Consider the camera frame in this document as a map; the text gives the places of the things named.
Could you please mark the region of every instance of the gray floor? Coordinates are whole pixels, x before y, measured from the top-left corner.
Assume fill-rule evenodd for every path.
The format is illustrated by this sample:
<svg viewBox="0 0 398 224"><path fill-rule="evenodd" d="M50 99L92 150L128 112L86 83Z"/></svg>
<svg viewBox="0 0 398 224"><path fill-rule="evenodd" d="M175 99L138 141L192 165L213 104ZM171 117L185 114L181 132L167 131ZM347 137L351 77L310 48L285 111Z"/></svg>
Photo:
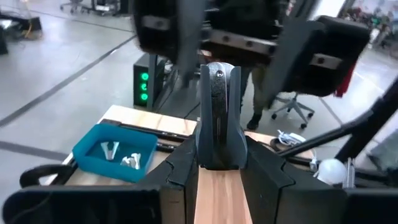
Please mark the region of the gray floor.
<svg viewBox="0 0 398 224"><path fill-rule="evenodd" d="M111 105L132 107L132 65L143 53L134 39L129 41L134 37L129 20L69 15L59 10L59 4L30 2L33 15L40 16L44 37L10 44L10 54L0 56L0 200L17 190L23 170L60 162ZM0 6L17 11L12 0L0 0ZM301 120L294 112L282 112L272 120L272 112L266 111L257 132L275 135L280 129L311 138L337 128L368 109L396 78L397 68L396 61L366 50L344 98L300 96L301 103L316 111L306 130L299 130ZM241 116L245 126L252 115L252 94L249 82ZM395 115L367 149L397 123ZM327 144L317 150L317 156L334 156L345 141ZM24 155L33 152L40 157ZM359 166L372 169L364 154L358 161Z"/></svg>

